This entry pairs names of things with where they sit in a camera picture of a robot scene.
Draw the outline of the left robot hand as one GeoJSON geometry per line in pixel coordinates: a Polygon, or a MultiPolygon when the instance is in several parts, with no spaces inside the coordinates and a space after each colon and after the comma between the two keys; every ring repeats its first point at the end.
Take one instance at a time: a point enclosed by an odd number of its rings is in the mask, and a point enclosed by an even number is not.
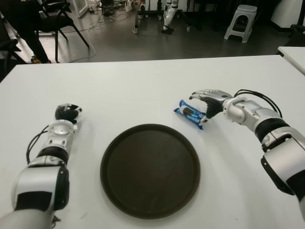
{"type": "Polygon", "coordinates": [[[66,120],[72,124],[77,123],[77,118],[82,112],[82,108],[75,104],[58,105],[55,111],[55,120],[66,120]]]}

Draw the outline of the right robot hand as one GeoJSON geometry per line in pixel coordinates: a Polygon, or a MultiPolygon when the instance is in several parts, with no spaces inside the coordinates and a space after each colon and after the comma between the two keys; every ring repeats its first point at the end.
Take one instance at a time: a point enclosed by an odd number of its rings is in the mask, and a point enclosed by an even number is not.
{"type": "Polygon", "coordinates": [[[200,101],[204,101],[207,105],[205,118],[200,120],[200,126],[203,126],[212,117],[218,113],[222,113],[224,111],[225,101],[233,99],[233,96],[220,90],[204,89],[193,92],[189,97],[189,100],[192,99],[199,99],[200,101]]]}

